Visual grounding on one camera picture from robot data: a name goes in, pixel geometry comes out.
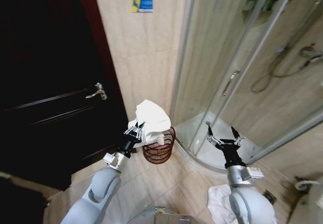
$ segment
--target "wire basket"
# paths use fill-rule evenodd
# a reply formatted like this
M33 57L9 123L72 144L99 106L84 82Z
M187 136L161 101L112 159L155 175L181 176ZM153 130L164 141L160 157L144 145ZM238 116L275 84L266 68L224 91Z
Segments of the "wire basket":
M164 131L163 134L164 145L151 143L142 147L143 155L151 163L161 164L166 162L172 154L173 145L176 139L175 129L171 127L169 130Z

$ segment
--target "blue sign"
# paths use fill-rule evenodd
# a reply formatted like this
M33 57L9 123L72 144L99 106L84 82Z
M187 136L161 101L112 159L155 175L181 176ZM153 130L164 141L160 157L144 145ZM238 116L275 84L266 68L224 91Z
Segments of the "blue sign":
M152 12L152 0L131 0L132 12Z

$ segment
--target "dark wooden door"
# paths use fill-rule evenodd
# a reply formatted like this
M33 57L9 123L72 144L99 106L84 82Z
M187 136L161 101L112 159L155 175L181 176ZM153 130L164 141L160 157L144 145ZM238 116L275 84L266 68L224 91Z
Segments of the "dark wooden door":
M0 170L65 189L127 125L96 0L1 0ZM107 94L87 99L101 83Z

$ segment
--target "white towel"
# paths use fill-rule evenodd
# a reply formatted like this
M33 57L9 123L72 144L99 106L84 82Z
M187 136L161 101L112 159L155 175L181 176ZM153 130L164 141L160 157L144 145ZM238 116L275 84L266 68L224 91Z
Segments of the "white towel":
M231 194L229 185L212 186L207 193L207 208L214 223L238 224L229 202L229 195Z
M147 99L144 100L137 105L136 119L130 121L128 127L133 127L136 123L141 125L144 122L142 142L135 144L134 147L140 147L154 142L163 145L163 131L171 128L171 120L165 111L154 102Z

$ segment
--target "door handle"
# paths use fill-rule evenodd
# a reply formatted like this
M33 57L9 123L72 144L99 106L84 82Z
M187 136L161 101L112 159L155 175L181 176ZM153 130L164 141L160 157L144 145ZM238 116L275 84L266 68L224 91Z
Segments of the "door handle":
M226 85L226 87L224 88L223 92L222 92L222 96L226 96L228 93L227 93L227 90L228 90L228 87L230 86L232 80L237 76L237 74L240 73L240 70L237 69L236 71L233 72L233 74L230 76L230 79Z
M92 97L95 97L97 94L99 94L101 96L102 100L106 100L107 96L105 94L103 86L99 82L97 82L95 87L97 88L97 91L95 93L93 93L93 94L87 95L85 98L90 99Z

